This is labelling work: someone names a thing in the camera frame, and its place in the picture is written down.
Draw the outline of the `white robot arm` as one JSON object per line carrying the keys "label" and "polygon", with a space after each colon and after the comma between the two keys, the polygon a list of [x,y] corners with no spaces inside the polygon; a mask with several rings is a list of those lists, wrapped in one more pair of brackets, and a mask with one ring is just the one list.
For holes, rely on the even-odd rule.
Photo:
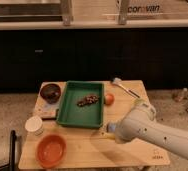
{"label": "white robot arm", "polygon": [[139,138],[188,160],[188,131],[155,121],[153,105],[137,99],[131,110],[116,123],[115,137],[123,142]]}

